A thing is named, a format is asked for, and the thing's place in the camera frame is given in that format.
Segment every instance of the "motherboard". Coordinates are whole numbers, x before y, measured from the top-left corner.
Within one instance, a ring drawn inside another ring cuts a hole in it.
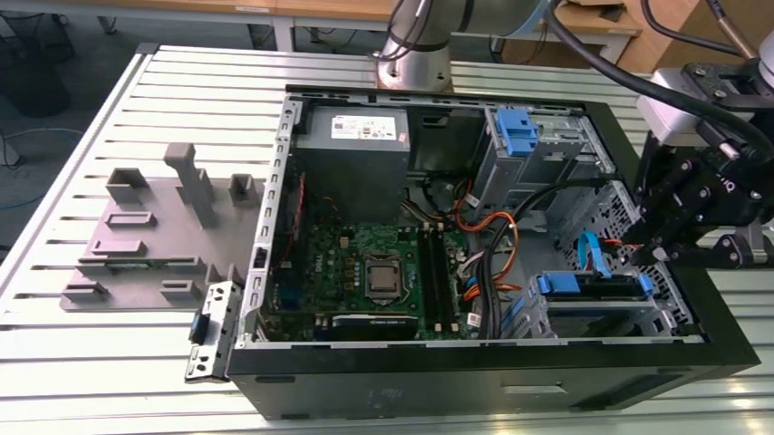
[[[274,340],[468,338],[459,321],[458,231],[314,225],[304,251],[300,264],[278,270],[276,309],[266,317]]]

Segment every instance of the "sticker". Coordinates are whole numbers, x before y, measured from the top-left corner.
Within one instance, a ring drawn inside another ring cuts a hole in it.
[[[395,140],[395,118],[388,116],[336,116],[331,121],[332,139]]]
[[[267,7],[233,6],[233,8],[240,12],[257,12],[259,14],[268,14],[271,12]]]
[[[482,327],[482,317],[476,313],[468,313],[468,326],[474,328]]]
[[[467,202],[468,204],[471,204],[471,207],[476,208],[479,207],[479,199],[471,195],[470,193],[464,196],[464,202]]]
[[[626,29],[610,29],[607,31],[608,34],[638,34],[636,30],[626,30]]]

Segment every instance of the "slotted aluminum surface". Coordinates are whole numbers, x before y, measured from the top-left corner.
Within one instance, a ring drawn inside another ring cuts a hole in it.
[[[61,312],[112,169],[172,176],[165,143],[191,141],[211,177],[263,178],[286,83],[370,87],[371,70],[360,57],[300,53],[163,47],[135,57],[0,270],[0,433],[769,433],[774,272],[713,273],[763,363],[603,414],[267,422],[233,385],[183,383],[191,313]],[[606,102],[643,142],[632,93],[594,72],[475,63],[452,71],[458,92]]]

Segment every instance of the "green circuit board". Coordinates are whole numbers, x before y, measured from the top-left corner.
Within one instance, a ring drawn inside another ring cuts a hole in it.
[[[459,333],[436,333],[424,324],[424,307],[419,270],[419,247],[416,227],[386,225],[320,225],[312,228],[306,270],[300,289],[294,289],[296,310],[278,312],[282,330],[291,341],[308,341],[311,323],[320,314],[402,314],[419,318],[419,339],[464,338],[462,323]],[[444,232],[444,248],[448,254],[448,274],[454,275],[455,257],[464,248],[459,232]],[[391,300],[368,297],[367,267],[372,262],[392,264],[400,269],[400,295]],[[452,295],[455,314],[459,313],[456,288]],[[286,289],[279,296],[286,297]]]

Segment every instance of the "desk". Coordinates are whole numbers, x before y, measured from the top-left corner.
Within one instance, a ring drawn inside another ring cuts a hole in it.
[[[282,52],[294,51],[298,26],[386,31],[392,8],[394,0],[0,0],[0,10],[9,11],[268,24],[275,28]],[[588,8],[568,5],[559,9],[558,15],[580,41],[603,45],[600,55],[615,63],[630,39],[640,32],[628,14],[612,23]],[[539,36],[535,31],[506,38],[538,40]],[[552,34],[548,41],[558,41]]]
[[[165,142],[189,141],[211,178],[260,182],[286,84],[372,87],[372,68],[364,57],[310,53],[161,47],[135,56],[0,267],[0,433],[767,433],[774,272],[710,274],[762,365],[608,413],[267,422],[233,385],[183,383],[191,312],[61,312],[113,168],[172,176]],[[454,63],[452,80],[458,92],[606,102],[644,141],[634,94],[591,71]]]

